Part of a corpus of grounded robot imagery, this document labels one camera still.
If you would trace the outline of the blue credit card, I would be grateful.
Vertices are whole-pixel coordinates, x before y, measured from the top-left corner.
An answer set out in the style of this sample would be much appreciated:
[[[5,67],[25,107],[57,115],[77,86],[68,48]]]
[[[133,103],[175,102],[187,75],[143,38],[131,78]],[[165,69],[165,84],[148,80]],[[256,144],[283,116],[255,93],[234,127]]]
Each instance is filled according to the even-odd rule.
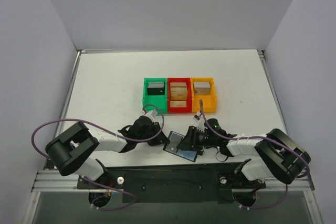
[[[195,162],[197,159],[197,152],[196,151],[187,151],[187,150],[179,150],[179,156],[189,160],[191,162]]]

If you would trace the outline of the dark grey credit card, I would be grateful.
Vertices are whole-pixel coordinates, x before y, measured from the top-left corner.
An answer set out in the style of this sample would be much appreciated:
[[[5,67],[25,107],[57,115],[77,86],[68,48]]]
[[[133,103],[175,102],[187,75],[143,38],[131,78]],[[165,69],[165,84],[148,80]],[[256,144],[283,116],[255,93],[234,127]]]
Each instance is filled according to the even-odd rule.
[[[178,153],[177,146],[181,142],[181,140],[184,138],[184,135],[176,133],[176,132],[170,132],[168,139],[169,143],[165,146],[165,151],[173,154]]]

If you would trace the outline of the black leather card holder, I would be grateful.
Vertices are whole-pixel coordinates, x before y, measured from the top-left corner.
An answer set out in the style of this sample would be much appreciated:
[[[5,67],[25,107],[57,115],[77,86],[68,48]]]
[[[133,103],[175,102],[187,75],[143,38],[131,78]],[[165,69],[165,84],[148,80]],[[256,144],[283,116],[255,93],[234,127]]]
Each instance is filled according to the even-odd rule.
[[[204,151],[197,151],[188,145],[184,145],[184,138],[184,135],[171,131],[168,136],[169,142],[164,145],[163,151],[195,163],[197,158],[203,155]]]

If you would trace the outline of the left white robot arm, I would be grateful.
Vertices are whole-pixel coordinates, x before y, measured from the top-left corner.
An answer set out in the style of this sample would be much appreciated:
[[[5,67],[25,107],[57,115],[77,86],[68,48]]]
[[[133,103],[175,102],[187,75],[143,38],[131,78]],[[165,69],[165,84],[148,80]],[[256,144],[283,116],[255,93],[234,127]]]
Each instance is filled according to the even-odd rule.
[[[93,152],[126,153],[142,142],[149,146],[170,142],[154,116],[148,113],[113,134],[94,131],[77,122],[49,142],[45,151],[62,176],[78,174],[95,181],[106,169],[100,161],[90,158]]]

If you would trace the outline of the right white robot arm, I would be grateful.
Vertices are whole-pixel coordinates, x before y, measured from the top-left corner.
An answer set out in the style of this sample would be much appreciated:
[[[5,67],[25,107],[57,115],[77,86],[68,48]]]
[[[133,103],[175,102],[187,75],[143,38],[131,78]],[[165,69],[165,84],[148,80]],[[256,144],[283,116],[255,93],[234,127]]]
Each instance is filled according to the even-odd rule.
[[[178,150],[197,153],[206,148],[216,148],[226,157],[255,156],[256,160],[247,159],[235,170],[248,181],[273,177],[289,185],[311,161],[308,152],[280,129],[263,136],[238,136],[223,130],[217,119],[199,119],[177,145]]]

